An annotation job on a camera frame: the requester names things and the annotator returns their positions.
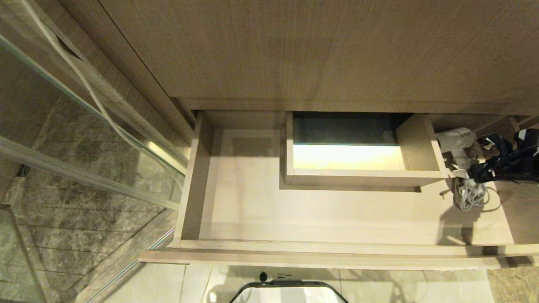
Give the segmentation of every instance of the tile floor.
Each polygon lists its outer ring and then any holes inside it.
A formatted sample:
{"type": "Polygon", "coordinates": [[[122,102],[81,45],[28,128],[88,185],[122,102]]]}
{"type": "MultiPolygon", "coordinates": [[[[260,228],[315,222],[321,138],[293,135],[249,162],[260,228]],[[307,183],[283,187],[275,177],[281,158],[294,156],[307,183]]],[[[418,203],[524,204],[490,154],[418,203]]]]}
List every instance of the tile floor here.
{"type": "Polygon", "coordinates": [[[284,277],[326,282],[350,303],[494,302],[484,270],[413,272],[214,266],[205,290],[208,265],[147,264],[107,303],[229,302],[242,286],[258,281],[262,271],[269,280],[284,277]]]}
{"type": "Polygon", "coordinates": [[[0,302],[44,303],[13,223],[10,210],[0,205],[0,302]]]}

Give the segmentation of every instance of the black object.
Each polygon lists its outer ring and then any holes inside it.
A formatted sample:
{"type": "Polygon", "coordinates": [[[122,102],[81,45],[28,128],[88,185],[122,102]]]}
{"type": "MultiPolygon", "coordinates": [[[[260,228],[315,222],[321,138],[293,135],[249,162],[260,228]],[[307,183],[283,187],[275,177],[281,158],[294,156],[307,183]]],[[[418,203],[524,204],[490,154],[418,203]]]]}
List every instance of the black object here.
{"type": "Polygon", "coordinates": [[[17,173],[17,177],[26,177],[29,172],[30,172],[30,167],[26,164],[21,164],[19,168],[19,172],[17,173]]]}
{"type": "Polygon", "coordinates": [[[263,271],[260,273],[260,276],[258,278],[260,279],[261,282],[265,282],[268,279],[268,274],[265,271],[263,271]]]}
{"type": "Polygon", "coordinates": [[[270,282],[252,282],[245,284],[238,293],[230,300],[230,303],[234,301],[241,295],[241,293],[248,288],[271,288],[271,287],[327,287],[331,289],[344,303],[348,303],[346,299],[331,285],[320,282],[320,281],[302,281],[302,280],[271,280],[270,282]]]}
{"type": "Polygon", "coordinates": [[[497,180],[539,182],[539,129],[516,132],[514,140],[517,142],[515,150],[500,135],[490,134],[479,138],[482,146],[492,144],[500,155],[471,166],[468,175],[477,183],[497,180]]]}
{"type": "Polygon", "coordinates": [[[294,112],[294,144],[397,146],[410,113],[294,112]]]}

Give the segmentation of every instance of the gray marble tile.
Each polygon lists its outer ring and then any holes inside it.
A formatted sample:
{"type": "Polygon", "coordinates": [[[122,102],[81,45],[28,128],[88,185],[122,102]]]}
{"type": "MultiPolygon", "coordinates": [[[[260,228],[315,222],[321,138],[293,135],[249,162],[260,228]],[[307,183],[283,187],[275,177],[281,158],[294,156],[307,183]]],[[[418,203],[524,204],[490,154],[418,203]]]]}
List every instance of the gray marble tile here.
{"type": "Polygon", "coordinates": [[[83,277],[81,274],[71,274],[71,273],[61,273],[61,272],[52,272],[44,271],[49,280],[49,284],[52,289],[65,291],[68,290],[73,284],[75,284],[80,278],[83,277]]]}
{"type": "Polygon", "coordinates": [[[123,155],[101,155],[89,156],[92,157],[88,168],[93,171],[102,172],[111,169],[122,171],[126,174],[136,174],[138,166],[138,154],[123,156],[123,155]]]}
{"type": "Polygon", "coordinates": [[[92,157],[92,156],[58,156],[57,160],[60,160],[66,164],[75,166],[80,169],[91,169],[91,165],[93,163],[97,163],[99,161],[99,157],[92,157]]]}
{"type": "Polygon", "coordinates": [[[61,119],[54,125],[55,129],[62,128],[104,128],[110,127],[106,121],[103,121],[93,114],[76,116],[76,115],[62,115],[61,113],[54,114],[53,118],[61,119]]]}
{"type": "Polygon", "coordinates": [[[46,249],[41,247],[36,247],[36,251],[43,264],[43,270],[70,274],[84,275],[107,257],[105,253],[46,249]]]}
{"type": "Polygon", "coordinates": [[[64,188],[67,184],[67,179],[46,173],[44,171],[31,168],[30,173],[26,177],[24,186],[26,188],[64,188]]]}
{"type": "Polygon", "coordinates": [[[160,194],[163,191],[163,181],[147,179],[144,176],[139,176],[133,184],[133,188],[142,190],[144,192],[160,194]]]}
{"type": "Polygon", "coordinates": [[[115,194],[109,192],[109,203],[115,207],[115,209],[121,209],[124,211],[152,211],[161,212],[164,207],[141,201],[138,199],[130,198],[124,195],[115,194]]]}
{"type": "Polygon", "coordinates": [[[98,210],[121,210],[110,205],[106,191],[89,191],[66,189],[61,199],[61,207],[77,209],[98,209],[98,210]]]}
{"type": "Polygon", "coordinates": [[[135,180],[137,177],[135,174],[132,173],[132,169],[122,169],[119,167],[105,168],[104,166],[103,168],[99,169],[89,168],[88,171],[91,171],[111,181],[118,182],[129,187],[133,187],[133,184],[135,184],[135,180]]]}
{"type": "Polygon", "coordinates": [[[77,156],[115,156],[124,158],[137,158],[139,151],[124,142],[81,141],[74,146],[70,155],[77,156]]]}
{"type": "MultiPolygon", "coordinates": [[[[151,246],[156,239],[174,227],[176,225],[176,218],[177,211],[170,209],[164,210],[140,232],[135,233],[132,238],[118,247],[94,270],[90,271],[83,279],[76,283],[77,293],[79,295],[74,300],[74,303],[86,302],[87,298],[92,296],[125,266],[136,259],[142,250],[151,246]]],[[[111,292],[113,289],[114,286],[108,289],[108,291],[111,292]]]]}
{"type": "Polygon", "coordinates": [[[96,190],[99,191],[99,190],[101,190],[101,189],[96,188],[94,186],[82,184],[82,183],[79,183],[77,181],[68,180],[68,179],[66,179],[65,184],[66,185],[64,186],[64,188],[67,189],[67,190],[88,190],[88,191],[96,191],[96,190]]]}
{"type": "MultiPolygon", "coordinates": [[[[41,260],[39,260],[39,256],[37,255],[37,252],[35,253],[36,258],[38,258],[39,263],[41,263],[41,260]]],[[[45,298],[47,302],[59,302],[59,293],[56,290],[53,290],[52,287],[49,284],[49,279],[47,278],[47,275],[45,274],[45,271],[43,270],[35,270],[37,279],[39,281],[39,284],[41,285],[41,289],[43,293],[45,294],[45,298]]]]}
{"type": "Polygon", "coordinates": [[[2,216],[0,215],[0,243],[2,244],[17,244],[19,243],[17,232],[13,228],[11,223],[11,216],[2,216]]]}
{"type": "MultiPolygon", "coordinates": [[[[77,121],[76,116],[64,116],[66,123],[74,123],[77,121]]],[[[76,141],[81,142],[122,142],[123,139],[116,133],[112,127],[95,127],[95,128],[57,128],[51,124],[47,131],[47,138],[44,144],[55,142],[76,141]]]]}
{"type": "Polygon", "coordinates": [[[0,263],[26,266],[22,248],[18,243],[3,243],[0,245],[0,263]]]}
{"type": "Polygon", "coordinates": [[[132,235],[130,232],[73,230],[38,226],[28,226],[28,228],[37,247],[100,253],[111,253],[132,235]]]}
{"type": "Polygon", "coordinates": [[[124,212],[68,208],[26,209],[28,225],[68,229],[135,232],[157,215],[155,212],[124,212]]]}
{"type": "Polygon", "coordinates": [[[32,272],[27,266],[0,263],[0,281],[14,284],[34,285],[32,272]]]}
{"type": "Polygon", "coordinates": [[[58,293],[59,299],[55,303],[71,302],[73,298],[75,298],[79,292],[80,290],[78,291],[76,288],[73,288],[73,287],[68,288],[65,291],[59,292],[58,293]]]}
{"type": "Polygon", "coordinates": [[[539,267],[488,270],[496,303],[539,302],[539,267]]]}
{"type": "Polygon", "coordinates": [[[26,188],[21,205],[47,205],[60,207],[64,190],[59,188],[26,188]]]}
{"type": "Polygon", "coordinates": [[[45,141],[38,148],[38,151],[40,153],[43,153],[44,155],[53,157],[55,159],[57,159],[57,157],[59,156],[74,156],[75,155],[74,149],[76,147],[76,144],[77,143],[74,141],[66,141],[66,142],[45,141]]]}
{"type": "Polygon", "coordinates": [[[0,281],[0,298],[14,302],[42,302],[37,288],[0,281]]]}
{"type": "Polygon", "coordinates": [[[56,100],[56,106],[54,107],[54,112],[61,115],[77,115],[77,116],[89,115],[95,119],[98,119],[89,110],[85,109],[76,101],[72,100],[71,98],[65,95],[62,95],[56,100]]]}
{"type": "Polygon", "coordinates": [[[13,179],[13,181],[10,184],[9,189],[4,195],[4,204],[11,205],[11,210],[13,211],[13,207],[18,205],[20,200],[22,199],[24,195],[24,191],[26,190],[24,188],[24,184],[26,183],[26,178],[20,178],[16,177],[13,179]]]}

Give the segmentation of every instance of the beige floor tile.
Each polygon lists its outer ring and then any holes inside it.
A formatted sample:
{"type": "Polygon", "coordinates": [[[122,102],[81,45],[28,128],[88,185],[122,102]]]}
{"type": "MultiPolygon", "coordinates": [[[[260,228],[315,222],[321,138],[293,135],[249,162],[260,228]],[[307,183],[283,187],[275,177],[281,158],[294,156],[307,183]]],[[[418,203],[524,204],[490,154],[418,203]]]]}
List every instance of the beige floor tile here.
{"type": "Polygon", "coordinates": [[[185,265],[147,264],[107,303],[179,302],[184,269],[185,265]]]}
{"type": "Polygon", "coordinates": [[[341,270],[341,283],[350,303],[494,303],[485,271],[341,270]]]}
{"type": "Polygon", "coordinates": [[[326,282],[340,290],[338,270],[317,268],[286,268],[286,267],[257,267],[257,266],[214,266],[205,291],[204,286],[208,280],[209,266],[188,265],[185,273],[181,303],[229,302],[245,284],[258,282],[260,273],[268,275],[268,281],[278,278],[315,280],[326,282]]]}

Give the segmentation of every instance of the small compartment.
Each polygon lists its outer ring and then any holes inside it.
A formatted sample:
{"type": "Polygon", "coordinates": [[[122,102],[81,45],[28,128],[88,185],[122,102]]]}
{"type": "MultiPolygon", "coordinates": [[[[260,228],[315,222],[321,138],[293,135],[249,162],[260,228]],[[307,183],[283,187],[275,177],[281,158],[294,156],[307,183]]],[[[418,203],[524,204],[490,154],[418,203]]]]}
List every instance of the small compartment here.
{"type": "MultiPolygon", "coordinates": [[[[513,242],[503,208],[483,214],[455,208],[425,116],[415,114],[396,129],[405,168],[414,170],[360,170],[364,181],[375,180],[368,188],[343,186],[333,175],[324,177],[335,178],[337,189],[287,186],[284,173],[292,163],[286,151],[293,134],[286,126],[292,122],[291,113],[284,112],[199,112],[176,238],[365,245],[513,242]],[[421,191],[383,186],[406,179],[412,180],[406,185],[417,186],[422,178],[431,184],[421,191]]],[[[354,174],[359,180],[357,170],[354,174]]],[[[499,203],[492,194],[490,205],[499,203]]]]}
{"type": "Polygon", "coordinates": [[[446,177],[424,114],[287,113],[286,184],[417,188],[446,177]]]}

